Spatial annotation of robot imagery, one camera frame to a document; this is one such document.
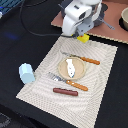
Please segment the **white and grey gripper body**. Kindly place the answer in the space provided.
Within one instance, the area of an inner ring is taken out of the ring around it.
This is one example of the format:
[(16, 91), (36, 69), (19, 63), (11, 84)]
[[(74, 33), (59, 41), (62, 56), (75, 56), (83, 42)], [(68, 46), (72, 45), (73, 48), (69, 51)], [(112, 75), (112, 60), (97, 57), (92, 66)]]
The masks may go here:
[(66, 36), (83, 36), (94, 27), (102, 7), (102, 0), (73, 0), (64, 9), (62, 32)]

